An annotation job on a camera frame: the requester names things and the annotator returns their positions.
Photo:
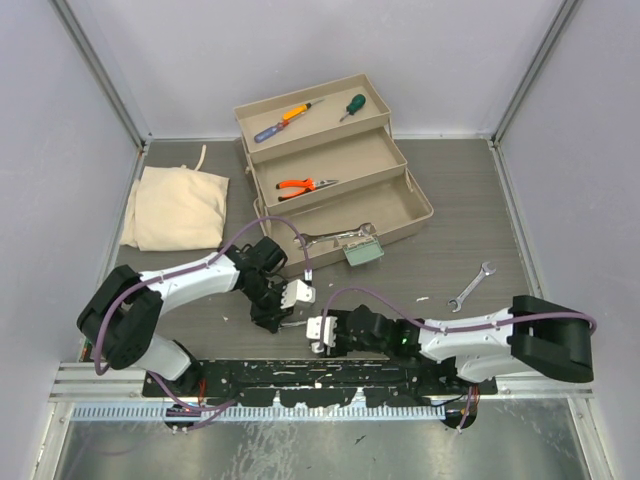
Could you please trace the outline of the yellow handled tool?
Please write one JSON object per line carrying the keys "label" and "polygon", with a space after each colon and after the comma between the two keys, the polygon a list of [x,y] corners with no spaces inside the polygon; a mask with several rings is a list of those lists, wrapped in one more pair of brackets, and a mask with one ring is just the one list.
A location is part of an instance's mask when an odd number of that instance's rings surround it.
{"label": "yellow handled tool", "polygon": [[316,100],[313,100],[311,102],[307,102],[307,103],[304,103],[302,105],[294,107],[293,109],[291,109],[291,110],[289,110],[289,111],[287,111],[286,113],[283,114],[282,122],[285,123],[285,124],[290,123],[295,118],[297,118],[300,115],[306,113],[314,105],[316,105],[318,103],[321,103],[322,101],[323,101],[323,98],[320,98],[320,99],[316,99]]}

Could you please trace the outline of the green handled screwdriver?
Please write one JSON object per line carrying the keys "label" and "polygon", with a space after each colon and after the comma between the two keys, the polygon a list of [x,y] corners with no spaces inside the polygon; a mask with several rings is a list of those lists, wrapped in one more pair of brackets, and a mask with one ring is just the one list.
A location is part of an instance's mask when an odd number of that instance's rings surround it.
{"label": "green handled screwdriver", "polygon": [[349,104],[345,107],[345,113],[339,119],[339,122],[343,122],[346,118],[354,116],[359,112],[366,104],[366,97],[363,94],[355,95]]}

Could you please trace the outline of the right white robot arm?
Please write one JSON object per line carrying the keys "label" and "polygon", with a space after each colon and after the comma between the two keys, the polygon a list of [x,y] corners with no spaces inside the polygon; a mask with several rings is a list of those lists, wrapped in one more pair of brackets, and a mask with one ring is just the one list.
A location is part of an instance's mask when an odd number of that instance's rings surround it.
{"label": "right white robot arm", "polygon": [[318,355],[370,352],[405,367],[440,366],[440,385],[452,394],[527,371],[589,383],[595,330],[592,317],[529,295],[514,297],[511,306],[496,312],[457,320],[390,319],[360,305],[306,322],[306,337]]}

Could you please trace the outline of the orange handled pliers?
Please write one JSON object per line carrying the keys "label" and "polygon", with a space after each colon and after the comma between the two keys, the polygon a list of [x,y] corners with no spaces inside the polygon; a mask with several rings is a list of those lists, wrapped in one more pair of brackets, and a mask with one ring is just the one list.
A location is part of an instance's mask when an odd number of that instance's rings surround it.
{"label": "orange handled pliers", "polygon": [[286,195],[279,195],[278,201],[282,202],[289,199],[293,199],[322,188],[333,186],[337,183],[338,183],[338,180],[334,180],[334,179],[312,180],[311,178],[307,178],[305,180],[286,180],[283,182],[279,182],[276,184],[277,190],[296,188],[296,191]]}

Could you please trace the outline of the brown translucent toolbox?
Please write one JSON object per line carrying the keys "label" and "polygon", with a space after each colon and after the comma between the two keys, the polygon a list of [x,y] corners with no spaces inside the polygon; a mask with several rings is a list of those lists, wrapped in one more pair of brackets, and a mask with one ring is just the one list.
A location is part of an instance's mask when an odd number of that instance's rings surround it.
{"label": "brown translucent toolbox", "polygon": [[[351,99],[363,94],[366,104],[339,122]],[[306,113],[262,143],[254,136],[282,121],[296,106],[323,98]],[[380,258],[383,246],[414,235],[434,209],[392,138],[390,109],[369,78],[357,74],[281,96],[238,106],[234,110],[257,198],[262,230],[286,252],[284,271],[303,272],[306,264],[324,267],[346,260],[361,265]],[[286,180],[334,179],[338,183],[279,202]],[[327,241],[311,248],[293,242],[301,233],[317,235],[353,229],[370,222],[372,236]]]}

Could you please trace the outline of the silver wrench near right arm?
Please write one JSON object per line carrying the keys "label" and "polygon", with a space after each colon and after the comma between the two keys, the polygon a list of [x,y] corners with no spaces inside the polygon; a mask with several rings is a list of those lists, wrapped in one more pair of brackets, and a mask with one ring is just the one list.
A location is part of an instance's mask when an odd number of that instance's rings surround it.
{"label": "silver wrench near right arm", "polygon": [[496,269],[491,266],[489,261],[483,262],[480,266],[480,270],[477,275],[469,282],[469,284],[454,298],[448,301],[448,305],[452,307],[452,312],[457,313],[462,309],[462,306],[467,297],[473,292],[473,290],[487,277],[493,275]]}

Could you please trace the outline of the large silver wrench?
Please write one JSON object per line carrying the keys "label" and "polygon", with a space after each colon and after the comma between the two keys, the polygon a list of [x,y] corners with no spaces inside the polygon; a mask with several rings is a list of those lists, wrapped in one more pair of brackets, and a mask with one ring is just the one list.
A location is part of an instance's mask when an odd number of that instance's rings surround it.
{"label": "large silver wrench", "polygon": [[303,247],[311,248],[313,245],[327,241],[338,241],[349,238],[360,238],[372,236],[377,233],[377,229],[373,223],[365,222],[353,229],[340,230],[336,232],[311,235],[301,233],[295,236],[293,242],[298,245],[299,249]]}

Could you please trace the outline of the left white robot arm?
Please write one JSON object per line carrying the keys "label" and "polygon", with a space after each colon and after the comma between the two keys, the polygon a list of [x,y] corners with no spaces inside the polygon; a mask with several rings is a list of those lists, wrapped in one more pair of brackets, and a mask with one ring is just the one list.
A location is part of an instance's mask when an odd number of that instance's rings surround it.
{"label": "left white robot arm", "polygon": [[157,334],[160,317],[203,297],[239,291],[250,302],[251,321],[275,333],[296,306],[311,305],[316,296],[311,270],[302,279],[280,278],[287,260],[281,247],[264,237],[164,271],[136,272],[121,265],[76,325],[111,369],[137,366],[159,375],[176,395],[193,395],[206,382],[203,368],[182,344]]}

